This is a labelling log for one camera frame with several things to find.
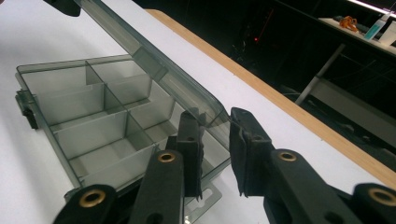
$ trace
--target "wooden strip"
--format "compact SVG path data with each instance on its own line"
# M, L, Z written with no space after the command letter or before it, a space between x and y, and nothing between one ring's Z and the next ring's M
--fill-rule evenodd
M238 63L235 63L233 60L225 56L217 49L213 48L199 36L193 34L191 31L180 25L178 22L174 21L172 18L168 17L163 12L155 9L148 9L147 12L157 20L161 21L175 33L189 41L213 60L220 63L241 80L245 81L251 88L284 110L294 119L303 124L312 133L326 141L329 145L340 151L350 160L357 163L361 168L378 178L388 187L396 189L396 173L390 170L387 166L377 161L369 154L365 153L359 147L353 145L343 136L329 128L320 120L311 116L309 113L297 106L294 102L287 99L268 84L251 74L244 67Z

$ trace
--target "brass insert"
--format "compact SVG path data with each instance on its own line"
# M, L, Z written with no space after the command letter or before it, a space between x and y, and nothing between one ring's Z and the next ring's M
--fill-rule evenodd
M161 162L170 162L175 160L175 155L170 152L166 152L158 156L158 160Z
M396 195L387 192L386 190L372 188L369 189L369 195L378 203L382 203L387 206L396 206Z
M106 194L104 191L100 189L91 189L82 195L82 197L79 199L79 205L86 208L94 207L101 203L105 197Z
M283 161L296 161L297 157L289 152L281 152L278 154L279 158Z

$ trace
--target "orange object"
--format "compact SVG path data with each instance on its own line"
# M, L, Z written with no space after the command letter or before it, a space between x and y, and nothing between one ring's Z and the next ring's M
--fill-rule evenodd
M344 17L343 19L340 20L341 27L347 28L353 32L358 32L358 28L356 28L357 23L358 21L350 16Z

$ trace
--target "white surface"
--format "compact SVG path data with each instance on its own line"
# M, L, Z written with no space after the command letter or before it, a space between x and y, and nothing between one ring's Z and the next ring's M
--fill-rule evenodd
M351 192L356 183L380 183L132 1L104 2L228 111L238 106L255 114L275 147L303 154L329 184ZM67 17L41 0L6 0L0 5L0 223L51 223L72 188L44 133L30 129L15 103L20 88L15 68L123 53L85 13ZM230 167L215 184L223 197L201 223L267 223L262 198L240 198Z

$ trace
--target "plastic organizer box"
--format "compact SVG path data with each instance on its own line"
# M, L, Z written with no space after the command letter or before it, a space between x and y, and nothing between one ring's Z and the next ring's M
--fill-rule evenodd
M76 188L120 191L140 179L151 154L177 134L189 110L205 127L203 184L229 164L222 104L144 48L134 55L23 65L17 99L43 129Z

